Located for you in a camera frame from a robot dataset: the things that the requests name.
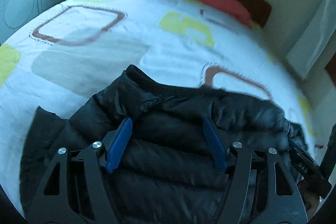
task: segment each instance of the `curtain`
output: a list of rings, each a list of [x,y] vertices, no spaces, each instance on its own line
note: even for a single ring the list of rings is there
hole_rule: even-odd
[[[336,0],[322,0],[303,35],[286,56],[304,79],[336,30]]]

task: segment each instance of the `white bedsheet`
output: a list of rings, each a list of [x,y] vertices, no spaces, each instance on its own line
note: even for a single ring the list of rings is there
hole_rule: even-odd
[[[162,84],[207,84],[271,99],[302,124],[313,154],[309,103],[261,45],[254,30],[195,0],[54,6],[0,47],[0,184],[22,213],[20,158],[37,106],[69,118],[129,64]]]

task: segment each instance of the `metal bolt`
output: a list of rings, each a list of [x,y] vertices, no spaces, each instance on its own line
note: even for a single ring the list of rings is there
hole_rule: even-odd
[[[271,148],[268,149],[268,152],[275,155],[277,153],[277,150],[275,148],[271,147]]]
[[[101,147],[101,142],[94,142],[92,144],[93,148],[100,148]]]
[[[241,142],[234,142],[232,145],[235,148],[241,148],[243,146]]]
[[[59,153],[60,155],[62,155],[62,154],[64,154],[66,151],[67,151],[67,149],[64,148],[64,147],[62,147],[62,148],[60,148],[60,149],[58,150],[58,153]]]

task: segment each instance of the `patterned bedspread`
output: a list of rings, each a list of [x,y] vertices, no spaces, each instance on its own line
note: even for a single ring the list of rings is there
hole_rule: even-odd
[[[262,31],[195,0],[67,0],[0,47],[0,184],[16,208],[23,144],[37,106],[68,118],[129,64],[162,84],[208,85],[274,101],[316,134],[310,105]]]

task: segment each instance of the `blue gripper pad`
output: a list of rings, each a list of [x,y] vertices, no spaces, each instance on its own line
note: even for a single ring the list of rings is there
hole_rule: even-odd
[[[108,152],[108,159],[106,164],[106,171],[110,174],[118,168],[121,157],[124,154],[128,141],[132,135],[133,123],[131,118],[127,118],[122,122],[121,127],[118,129],[117,136],[111,145]]]
[[[215,125],[211,123],[208,117],[206,117],[203,121],[203,133],[208,143],[209,150],[215,160],[216,166],[225,172],[228,167],[226,149],[217,135]]]

